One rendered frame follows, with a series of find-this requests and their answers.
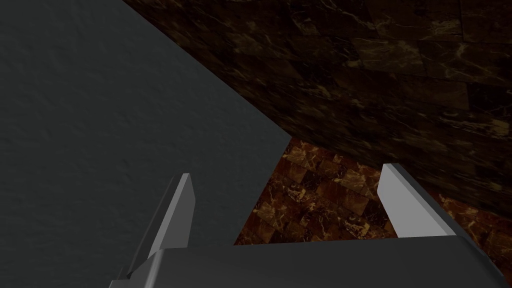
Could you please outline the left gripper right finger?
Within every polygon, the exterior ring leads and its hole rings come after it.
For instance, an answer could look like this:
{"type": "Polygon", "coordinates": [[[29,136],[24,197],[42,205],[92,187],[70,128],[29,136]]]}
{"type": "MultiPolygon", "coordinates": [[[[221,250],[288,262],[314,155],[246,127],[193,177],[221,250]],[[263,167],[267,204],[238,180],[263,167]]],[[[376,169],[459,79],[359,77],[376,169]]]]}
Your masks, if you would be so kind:
{"type": "Polygon", "coordinates": [[[471,237],[398,163],[382,166],[377,187],[398,237],[471,237]]]}

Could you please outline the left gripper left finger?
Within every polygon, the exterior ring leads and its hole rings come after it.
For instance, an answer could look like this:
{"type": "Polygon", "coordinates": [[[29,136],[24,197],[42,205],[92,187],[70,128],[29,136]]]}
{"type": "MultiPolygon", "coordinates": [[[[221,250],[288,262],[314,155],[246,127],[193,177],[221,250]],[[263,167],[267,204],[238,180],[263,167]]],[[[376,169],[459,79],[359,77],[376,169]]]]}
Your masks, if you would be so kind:
{"type": "Polygon", "coordinates": [[[126,272],[127,279],[158,251],[188,246],[195,203],[191,174],[175,174],[135,251],[126,272]]]}

